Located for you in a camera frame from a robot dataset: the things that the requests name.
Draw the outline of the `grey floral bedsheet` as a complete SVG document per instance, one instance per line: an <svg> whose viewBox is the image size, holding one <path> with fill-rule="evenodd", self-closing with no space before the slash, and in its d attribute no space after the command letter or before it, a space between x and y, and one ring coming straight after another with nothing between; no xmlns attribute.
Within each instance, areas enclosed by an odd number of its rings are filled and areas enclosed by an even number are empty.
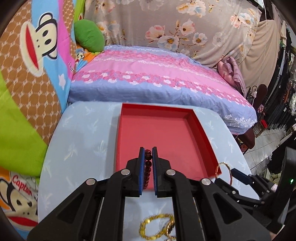
<svg viewBox="0 0 296 241"><path fill-rule="evenodd" d="M233 57L247 87L269 85L280 24L249 1L86 1L107 45L161 48L215 67Z"/></svg>

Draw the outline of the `dark wooden chair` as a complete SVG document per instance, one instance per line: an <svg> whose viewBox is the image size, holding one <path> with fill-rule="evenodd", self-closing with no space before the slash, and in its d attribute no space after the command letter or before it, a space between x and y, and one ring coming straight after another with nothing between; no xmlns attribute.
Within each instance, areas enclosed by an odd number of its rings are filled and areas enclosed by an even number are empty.
<svg viewBox="0 0 296 241"><path fill-rule="evenodd" d="M265 84L259 85L256 91L256 97L253 98L252 106L254 107L256 113L259 109L259 106L262 104L263 100L267 95L267 87ZM252 149L255 146L255 134L253 131L253 126L248 129L244 134L238 135L237 138L246 145L247 149Z"/></svg>

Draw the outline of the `thin gold bangle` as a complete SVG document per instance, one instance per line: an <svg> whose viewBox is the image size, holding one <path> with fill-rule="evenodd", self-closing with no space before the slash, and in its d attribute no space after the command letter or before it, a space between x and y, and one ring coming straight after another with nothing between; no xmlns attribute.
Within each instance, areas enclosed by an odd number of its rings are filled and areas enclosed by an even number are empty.
<svg viewBox="0 0 296 241"><path fill-rule="evenodd" d="M215 180L217 180L218 178L225 178L226 177L226 172L228 172L228 176L229 176L228 184L230 186L232 186L232 184L233 184L233 175L232 175L230 165L228 165L226 162L220 162L216 166Z"/></svg>

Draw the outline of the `pink and blue pillow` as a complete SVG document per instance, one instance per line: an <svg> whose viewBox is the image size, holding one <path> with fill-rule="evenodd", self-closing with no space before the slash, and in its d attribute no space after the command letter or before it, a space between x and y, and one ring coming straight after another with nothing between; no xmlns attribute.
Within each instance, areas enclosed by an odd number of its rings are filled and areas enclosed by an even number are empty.
<svg viewBox="0 0 296 241"><path fill-rule="evenodd" d="M214 69L184 54L151 47L106 46L73 75L68 101L207 108L237 135L257 122L253 106Z"/></svg>

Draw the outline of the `pink quilted fabric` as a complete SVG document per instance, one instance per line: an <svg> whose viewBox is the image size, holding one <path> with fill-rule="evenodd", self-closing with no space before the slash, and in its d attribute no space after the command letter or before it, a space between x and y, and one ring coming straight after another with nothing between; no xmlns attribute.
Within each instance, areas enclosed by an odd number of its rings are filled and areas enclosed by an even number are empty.
<svg viewBox="0 0 296 241"><path fill-rule="evenodd" d="M225 61L217 63L217 70L221 77L234 89L236 89L243 97L246 97L247 91L241 71L235 61L230 56Z"/></svg>

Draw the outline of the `red cardboard box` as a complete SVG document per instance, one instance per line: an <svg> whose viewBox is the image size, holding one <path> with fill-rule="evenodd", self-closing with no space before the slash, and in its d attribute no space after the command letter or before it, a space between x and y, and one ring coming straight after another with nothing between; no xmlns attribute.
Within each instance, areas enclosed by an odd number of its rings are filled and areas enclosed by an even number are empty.
<svg viewBox="0 0 296 241"><path fill-rule="evenodd" d="M157 105L121 106L116 170L138 157L139 149L156 147L158 156L187 178L201 180L221 174L218 160L200 119L192 109Z"/></svg>

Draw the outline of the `cartoon monkey colourful blanket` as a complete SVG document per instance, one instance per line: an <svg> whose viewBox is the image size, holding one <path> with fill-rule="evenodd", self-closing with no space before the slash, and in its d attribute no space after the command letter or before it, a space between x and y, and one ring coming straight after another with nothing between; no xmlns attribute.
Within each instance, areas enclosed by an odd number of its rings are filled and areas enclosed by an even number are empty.
<svg viewBox="0 0 296 241"><path fill-rule="evenodd" d="M39 181L68 105L87 1L1 1L1 240L38 224Z"/></svg>

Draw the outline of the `green cushion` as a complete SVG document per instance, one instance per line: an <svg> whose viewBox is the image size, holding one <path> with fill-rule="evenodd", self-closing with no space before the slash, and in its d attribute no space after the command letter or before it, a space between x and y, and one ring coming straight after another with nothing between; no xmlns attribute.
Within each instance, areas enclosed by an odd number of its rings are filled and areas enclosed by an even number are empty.
<svg viewBox="0 0 296 241"><path fill-rule="evenodd" d="M99 27L90 20L78 20L74 24L76 42L89 52L102 52L105 39Z"/></svg>

